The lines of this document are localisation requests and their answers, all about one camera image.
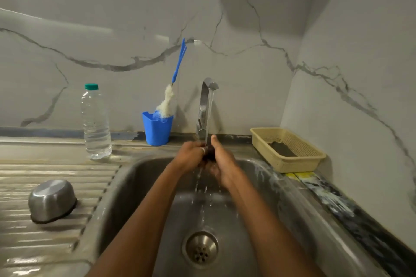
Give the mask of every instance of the person's left hand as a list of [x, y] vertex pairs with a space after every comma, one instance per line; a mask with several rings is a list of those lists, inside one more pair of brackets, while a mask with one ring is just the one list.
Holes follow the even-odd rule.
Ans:
[[203, 145], [201, 141], [185, 142], [179, 149], [176, 157], [171, 164], [180, 174], [185, 174], [194, 170], [201, 162], [204, 150], [200, 148]]

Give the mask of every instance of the person's right hand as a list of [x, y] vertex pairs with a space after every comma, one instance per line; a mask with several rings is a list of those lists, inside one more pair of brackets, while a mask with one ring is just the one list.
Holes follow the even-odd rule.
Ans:
[[233, 154], [226, 150], [218, 141], [216, 135], [211, 136], [211, 144], [215, 149], [216, 164], [210, 167], [210, 172], [215, 176], [220, 185], [229, 188], [232, 185], [232, 175], [239, 169]]

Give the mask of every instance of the yellow basket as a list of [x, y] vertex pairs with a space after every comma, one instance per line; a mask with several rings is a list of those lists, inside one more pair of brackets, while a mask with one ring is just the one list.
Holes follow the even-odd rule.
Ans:
[[[307, 141], [283, 128], [252, 128], [253, 146], [280, 173], [309, 172], [316, 169], [327, 155]], [[286, 157], [278, 154], [268, 144], [282, 142], [297, 155]]]

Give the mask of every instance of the metal bowl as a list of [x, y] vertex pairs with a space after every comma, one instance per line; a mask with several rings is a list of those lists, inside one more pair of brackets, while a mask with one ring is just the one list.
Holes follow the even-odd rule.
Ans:
[[76, 206], [74, 188], [67, 180], [48, 180], [29, 195], [30, 218], [48, 223], [69, 215]]

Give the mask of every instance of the drain strainer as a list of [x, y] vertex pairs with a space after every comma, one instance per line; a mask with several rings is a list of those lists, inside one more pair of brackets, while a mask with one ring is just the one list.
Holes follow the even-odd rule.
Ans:
[[184, 257], [196, 268], [207, 268], [218, 255], [218, 241], [209, 232], [198, 231], [182, 244]]

